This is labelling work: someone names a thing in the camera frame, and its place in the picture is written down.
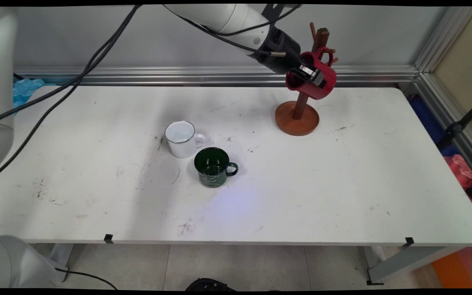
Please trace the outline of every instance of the wooden mug stand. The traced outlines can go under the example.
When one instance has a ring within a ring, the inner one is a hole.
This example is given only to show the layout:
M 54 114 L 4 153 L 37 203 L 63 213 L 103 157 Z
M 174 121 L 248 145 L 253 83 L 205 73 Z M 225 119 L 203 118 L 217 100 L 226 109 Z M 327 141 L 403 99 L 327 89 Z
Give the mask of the wooden mug stand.
M 320 28 L 317 31 L 314 29 L 314 24 L 311 23 L 311 33 L 313 34 L 313 49 L 312 52 L 320 47 L 326 47 L 329 40 L 329 31 L 327 28 Z M 328 49 L 324 53 L 335 53 L 335 49 Z M 285 133 L 292 136 L 306 136 L 313 132 L 320 123 L 320 116 L 318 112 L 311 106 L 307 106 L 307 99 L 309 96 L 300 93 L 298 101 L 287 101 L 282 103 L 276 109 L 274 114 L 276 124 Z

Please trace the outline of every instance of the gray wall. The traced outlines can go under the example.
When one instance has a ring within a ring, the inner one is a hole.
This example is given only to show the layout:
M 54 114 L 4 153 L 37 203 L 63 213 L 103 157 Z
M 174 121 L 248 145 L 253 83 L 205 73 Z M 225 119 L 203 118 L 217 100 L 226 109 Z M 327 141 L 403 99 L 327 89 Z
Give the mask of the gray wall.
M 265 4 L 251 4 L 262 11 Z M 15 67 L 83 67 L 131 7 L 22 7 Z M 330 31 L 339 65 L 412 65 L 445 7 L 306 4 L 277 23 L 302 52 L 309 22 Z M 256 66 L 238 49 L 200 32 L 161 5 L 144 5 L 100 67 Z

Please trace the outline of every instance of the tiled floor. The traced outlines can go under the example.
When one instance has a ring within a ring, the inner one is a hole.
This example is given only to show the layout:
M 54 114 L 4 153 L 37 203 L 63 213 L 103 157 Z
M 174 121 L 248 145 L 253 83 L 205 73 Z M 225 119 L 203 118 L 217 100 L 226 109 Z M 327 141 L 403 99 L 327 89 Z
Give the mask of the tiled floor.
M 53 246 L 34 248 L 47 256 Z M 384 251 L 390 255 L 398 248 Z M 218 280 L 236 291 L 442 287 L 431 265 L 384 286 L 367 286 L 367 261 L 356 247 L 78 244 L 68 266 L 130 290 L 180 291 L 198 278 Z M 110 289 L 80 275 L 68 275 L 63 284 L 65 288 Z

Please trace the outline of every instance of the red mug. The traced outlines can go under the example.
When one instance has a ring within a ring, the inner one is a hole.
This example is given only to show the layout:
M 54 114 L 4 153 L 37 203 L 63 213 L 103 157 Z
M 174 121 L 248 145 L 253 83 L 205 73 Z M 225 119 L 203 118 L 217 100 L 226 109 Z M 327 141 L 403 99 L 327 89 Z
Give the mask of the red mug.
M 313 99 L 322 99 L 333 91 L 336 85 L 336 72 L 331 69 L 331 65 L 333 65 L 333 54 L 329 53 L 329 62 L 327 62 L 327 64 L 320 60 L 325 49 L 327 49 L 327 47 L 320 47 L 316 52 L 304 52 L 300 54 L 300 58 L 305 59 L 309 64 L 312 63 L 316 69 L 322 72 L 324 80 L 326 81 L 324 87 L 320 88 L 315 84 L 298 78 L 294 73 L 288 72 L 285 77 L 285 84 L 287 84 L 288 89 L 299 91 Z

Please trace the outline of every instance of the metal frame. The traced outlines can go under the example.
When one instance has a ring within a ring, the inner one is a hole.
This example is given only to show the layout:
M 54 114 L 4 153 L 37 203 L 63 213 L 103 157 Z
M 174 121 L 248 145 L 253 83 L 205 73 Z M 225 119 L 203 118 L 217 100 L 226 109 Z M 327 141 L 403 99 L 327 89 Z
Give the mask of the metal frame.
M 420 73 L 431 73 L 472 17 L 472 6 L 451 6 L 436 26 L 414 65 Z
M 420 94 L 443 129 L 464 116 L 464 112 L 434 74 L 419 74 L 414 82 L 413 90 Z M 466 129 L 453 142 L 472 169 L 472 123 L 467 125 Z
M 434 70 L 453 45 L 472 17 L 472 7 L 448 7 L 433 34 L 422 49 L 414 65 L 419 74 L 406 89 L 406 94 L 418 93 L 433 112 L 443 129 L 464 116 L 442 83 L 435 78 Z M 454 140 L 460 153 L 472 169 L 472 124 Z
M 406 247 L 388 259 L 371 266 L 371 263 L 381 257 L 379 252 L 375 252 L 376 248 L 373 251 L 373 247 L 364 247 L 369 263 L 370 283 L 383 284 L 392 277 L 415 270 L 461 249 L 455 247 Z
M 50 252 L 49 257 L 43 256 L 53 267 L 63 270 L 69 270 L 67 263 L 70 258 L 70 254 L 74 248 L 73 243 L 56 243 L 54 248 Z M 59 279 L 64 282 L 67 278 L 68 273 L 57 271 Z
M 337 86 L 410 84 L 418 74 L 413 66 L 335 66 Z M 64 84 L 83 68 L 17 68 L 24 78 Z M 278 86 L 285 75 L 267 67 L 97 68 L 86 75 L 87 86 Z

